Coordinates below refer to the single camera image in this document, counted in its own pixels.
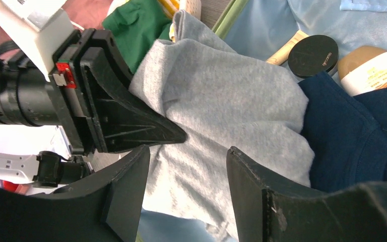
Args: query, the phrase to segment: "green shirt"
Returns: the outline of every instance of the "green shirt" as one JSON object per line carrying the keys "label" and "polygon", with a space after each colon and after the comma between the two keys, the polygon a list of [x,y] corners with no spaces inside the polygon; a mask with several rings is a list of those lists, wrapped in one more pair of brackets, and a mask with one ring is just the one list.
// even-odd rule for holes
{"label": "green shirt", "polygon": [[130,0],[103,21],[133,74],[156,39],[170,40],[170,25],[157,0]]}

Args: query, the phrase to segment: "round black lid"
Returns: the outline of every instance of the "round black lid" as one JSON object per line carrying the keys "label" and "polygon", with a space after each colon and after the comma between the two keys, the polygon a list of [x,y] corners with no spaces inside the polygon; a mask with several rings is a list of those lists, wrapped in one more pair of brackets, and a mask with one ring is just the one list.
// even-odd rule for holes
{"label": "round black lid", "polygon": [[290,70],[300,78],[329,72],[338,63],[339,50],[336,42],[325,35],[312,35],[300,40],[288,55]]}

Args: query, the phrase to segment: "black cable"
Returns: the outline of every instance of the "black cable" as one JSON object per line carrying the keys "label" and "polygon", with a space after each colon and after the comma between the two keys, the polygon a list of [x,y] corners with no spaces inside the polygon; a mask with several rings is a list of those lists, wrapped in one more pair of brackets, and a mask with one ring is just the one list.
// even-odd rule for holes
{"label": "black cable", "polygon": [[[13,40],[9,40],[7,42],[4,42],[4,43],[0,44],[0,56],[8,51],[18,49],[18,48],[19,48],[19,46]],[[2,71],[3,67],[4,67],[4,61],[0,58],[0,71]]]}

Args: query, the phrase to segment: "pink fabric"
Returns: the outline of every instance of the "pink fabric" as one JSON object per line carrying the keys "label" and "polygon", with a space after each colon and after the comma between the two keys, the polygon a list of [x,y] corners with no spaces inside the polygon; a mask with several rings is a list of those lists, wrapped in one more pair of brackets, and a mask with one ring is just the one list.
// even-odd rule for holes
{"label": "pink fabric", "polygon": [[[101,23],[106,17],[112,0],[68,0],[63,9],[69,18],[84,27],[102,29]],[[0,28],[0,43],[9,40],[8,35]]]}

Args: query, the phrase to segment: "white robot part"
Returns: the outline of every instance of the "white robot part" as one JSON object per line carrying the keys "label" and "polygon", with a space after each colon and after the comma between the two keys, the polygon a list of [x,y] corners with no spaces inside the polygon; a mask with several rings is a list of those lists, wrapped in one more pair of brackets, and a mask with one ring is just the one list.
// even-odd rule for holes
{"label": "white robot part", "polygon": [[14,14],[39,32],[66,0],[1,0]]}
{"label": "white robot part", "polygon": [[0,179],[14,184],[29,184],[38,174],[36,155],[9,155],[0,153]]}
{"label": "white robot part", "polygon": [[38,32],[37,29],[32,28],[30,24],[0,1],[1,28],[37,66],[49,82],[48,74],[54,68],[52,55],[69,37],[74,28],[63,9],[58,8],[53,15],[47,14],[50,16],[42,19],[41,23],[36,21],[37,29],[41,28]]}

